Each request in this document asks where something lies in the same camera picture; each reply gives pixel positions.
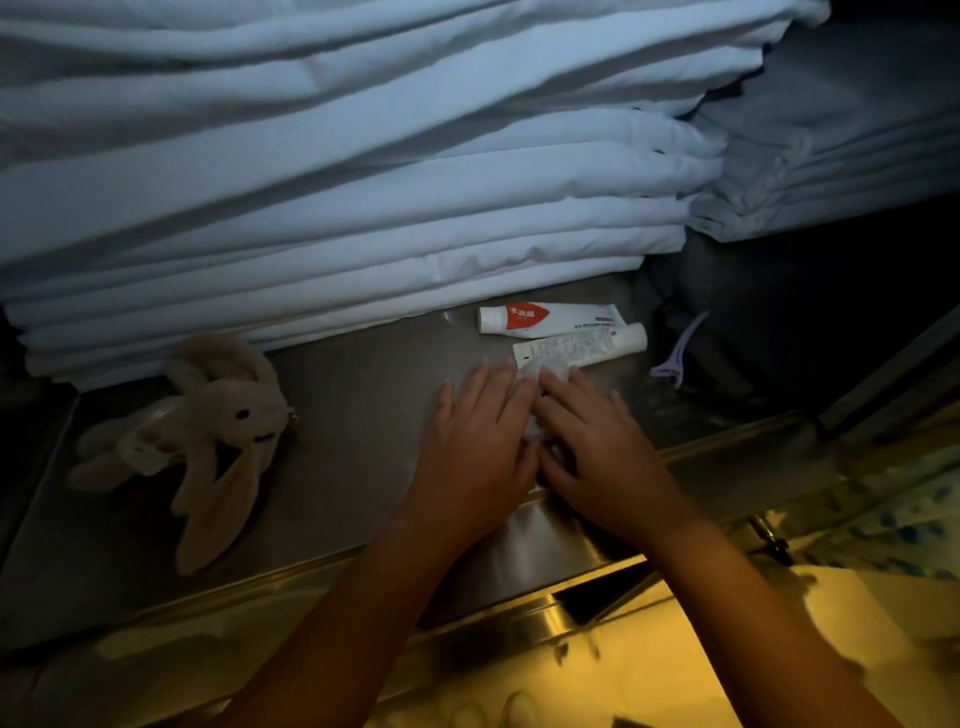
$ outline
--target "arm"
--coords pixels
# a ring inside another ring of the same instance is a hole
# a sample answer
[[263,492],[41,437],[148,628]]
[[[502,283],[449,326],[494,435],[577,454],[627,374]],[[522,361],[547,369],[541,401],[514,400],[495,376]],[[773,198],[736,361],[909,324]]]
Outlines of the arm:
[[581,515],[645,553],[662,574],[745,726],[900,723],[811,625],[783,603],[720,529],[684,500],[626,404],[579,370],[534,402],[573,450],[577,476],[546,450],[550,485]]
[[220,728],[348,728],[367,719],[453,562],[523,501],[538,449],[517,459],[536,393],[513,365],[447,383],[406,497],[384,529],[220,717]]

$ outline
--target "stack of white sheets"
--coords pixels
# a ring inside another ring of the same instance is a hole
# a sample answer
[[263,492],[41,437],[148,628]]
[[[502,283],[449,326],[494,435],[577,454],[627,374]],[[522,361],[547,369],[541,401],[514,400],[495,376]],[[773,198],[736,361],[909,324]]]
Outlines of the stack of white sheets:
[[155,374],[196,331],[279,348],[678,250],[724,142],[671,115],[828,14],[11,5],[0,300],[31,373],[81,389]]
[[742,96],[695,126],[729,141],[691,226],[720,241],[960,190],[960,24],[915,19],[797,29]]

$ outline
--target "purple hair clip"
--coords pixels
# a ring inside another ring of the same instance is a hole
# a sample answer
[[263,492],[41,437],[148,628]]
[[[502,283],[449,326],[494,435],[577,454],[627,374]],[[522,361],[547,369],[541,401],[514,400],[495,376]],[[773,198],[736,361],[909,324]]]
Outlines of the purple hair clip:
[[693,336],[693,332],[697,330],[697,327],[703,323],[708,315],[709,311],[704,311],[690,322],[690,325],[685,328],[684,332],[680,335],[680,338],[677,340],[677,345],[673,348],[667,360],[658,367],[651,369],[650,376],[675,377],[677,382],[676,388],[680,389],[680,385],[684,383],[684,351],[686,350],[686,344],[690,340],[690,337]]

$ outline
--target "dark fabric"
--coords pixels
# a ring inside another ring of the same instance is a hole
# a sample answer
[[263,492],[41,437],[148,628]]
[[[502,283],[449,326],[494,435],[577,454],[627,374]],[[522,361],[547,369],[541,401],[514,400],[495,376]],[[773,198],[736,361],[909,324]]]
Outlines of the dark fabric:
[[[676,340],[680,324],[667,324],[670,315],[679,321],[669,306],[690,317],[708,310],[691,359],[698,349],[701,359],[723,355],[720,369],[733,367],[753,383],[754,395],[817,413],[960,303],[950,232],[958,202],[744,243],[692,233],[681,253],[649,256],[637,280],[664,301],[662,336],[655,320],[652,338]],[[710,375],[710,366],[698,369],[715,383],[720,376]],[[727,378],[720,390],[736,385]],[[735,386],[729,396],[740,396]]]

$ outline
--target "hand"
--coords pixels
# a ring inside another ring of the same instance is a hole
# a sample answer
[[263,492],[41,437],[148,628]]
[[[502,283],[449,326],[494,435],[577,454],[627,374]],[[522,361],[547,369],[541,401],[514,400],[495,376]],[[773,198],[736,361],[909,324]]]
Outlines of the hand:
[[546,448],[540,466],[571,508],[641,550],[696,518],[618,393],[604,397],[577,368],[569,382],[544,369],[540,384],[550,396],[533,410],[573,450],[578,474]]
[[503,523],[537,476],[537,444],[517,458],[537,383],[524,379],[510,394],[515,378],[513,362],[485,363],[456,401],[444,385],[400,506],[452,558]]

